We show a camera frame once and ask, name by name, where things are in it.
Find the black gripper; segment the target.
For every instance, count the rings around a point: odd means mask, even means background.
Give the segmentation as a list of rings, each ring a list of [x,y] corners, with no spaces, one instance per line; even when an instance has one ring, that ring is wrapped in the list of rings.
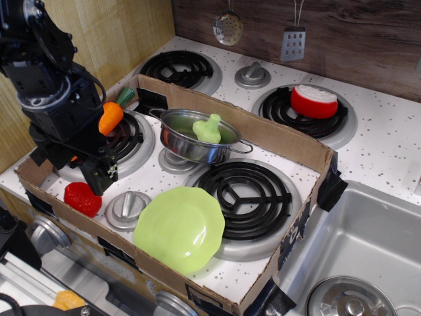
[[[94,82],[83,77],[28,81],[22,91],[22,110],[30,120],[29,132],[37,148],[30,155],[40,166],[49,161],[58,169],[75,156],[96,196],[118,180],[118,167],[99,132],[103,108]]]

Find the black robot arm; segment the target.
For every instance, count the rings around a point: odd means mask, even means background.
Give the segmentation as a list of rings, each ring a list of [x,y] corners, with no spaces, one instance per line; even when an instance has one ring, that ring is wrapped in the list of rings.
[[[97,196],[118,179],[117,158],[99,131],[105,89],[83,66],[72,35],[51,20],[43,1],[1,2],[1,74],[30,119],[38,164],[62,169],[81,159],[82,175]]]

